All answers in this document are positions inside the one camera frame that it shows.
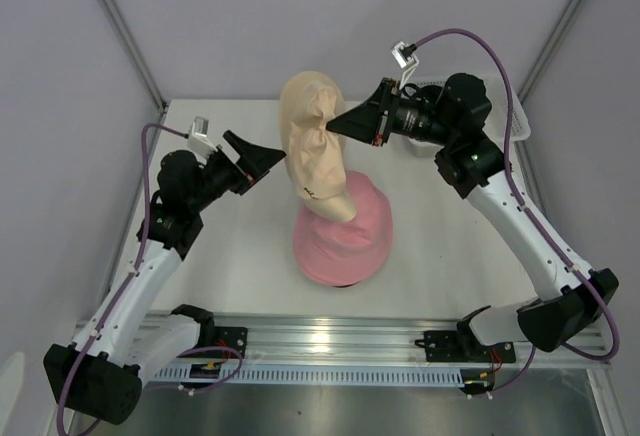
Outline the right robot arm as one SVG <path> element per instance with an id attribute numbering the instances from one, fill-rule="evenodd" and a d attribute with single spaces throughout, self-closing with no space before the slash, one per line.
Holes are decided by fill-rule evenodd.
<path id="1" fill-rule="evenodd" d="M 523 341 L 552 352 L 609 318 L 608 302 L 619 281 L 577 256 L 518 189 L 505 150 L 485 133 L 492 110 L 482 79 L 457 73 L 441 86 L 407 95 L 383 79 L 358 106 L 332 119 L 327 130 L 375 147 L 397 134 L 438 146 L 435 164 L 443 180 L 479 211 L 519 260 L 536 296 L 511 306 L 480 308 L 457 324 L 456 348 L 477 360 L 492 346 Z"/>

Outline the pink bucket hat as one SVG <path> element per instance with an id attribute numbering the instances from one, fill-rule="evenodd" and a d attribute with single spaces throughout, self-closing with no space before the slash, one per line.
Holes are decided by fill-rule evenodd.
<path id="1" fill-rule="evenodd" d="M 308 279 L 333 287 L 366 281 L 379 272 L 385 264 L 385 261 L 374 263 L 327 261 L 311 264 L 298 263 L 298 268 Z"/>
<path id="2" fill-rule="evenodd" d="M 393 241 L 393 218 L 388 198 L 363 173 L 349 171 L 347 190 L 356 215 L 333 222 L 302 207 L 293 232 L 293 254 L 298 263 L 327 261 L 386 261 Z"/>

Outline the black bucket hat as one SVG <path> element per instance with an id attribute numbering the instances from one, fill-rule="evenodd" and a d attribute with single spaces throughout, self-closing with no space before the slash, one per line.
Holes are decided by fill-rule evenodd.
<path id="1" fill-rule="evenodd" d="M 349 288 L 349 287 L 355 286 L 356 284 L 358 284 L 358 283 L 352 283 L 352 284 L 346 284 L 346 285 L 336 285 L 336 286 L 333 286 L 333 287 L 334 288 L 338 288 L 338 289 L 345 289 L 345 288 Z"/>

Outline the beige bucket hat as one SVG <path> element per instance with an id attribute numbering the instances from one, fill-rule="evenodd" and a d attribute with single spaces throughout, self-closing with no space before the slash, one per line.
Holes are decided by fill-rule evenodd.
<path id="1" fill-rule="evenodd" d="M 327 129 L 344 112 L 340 89 L 323 73 L 301 72 L 281 91 L 279 133 L 294 192 L 307 209 L 338 223 L 357 213 L 347 189 L 346 139 Z"/>

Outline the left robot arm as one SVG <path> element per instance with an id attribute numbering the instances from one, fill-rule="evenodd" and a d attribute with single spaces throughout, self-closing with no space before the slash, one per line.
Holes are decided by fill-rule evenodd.
<path id="1" fill-rule="evenodd" d="M 236 160 L 203 130 L 182 137 L 186 148 L 161 159 L 157 187 L 152 189 L 150 177 L 143 177 L 144 217 L 132 261 L 71 342 L 51 345 L 44 356 L 60 434 L 67 409 L 96 422 L 123 423 L 147 384 L 176 358 L 217 352 L 243 359 L 240 350 L 217 338 L 213 313 L 188 304 L 176 307 L 146 338 L 136 337 L 160 290 L 199 237 L 202 212 L 225 193 L 247 193 L 286 156 L 231 131 L 223 138 L 236 151 Z"/>

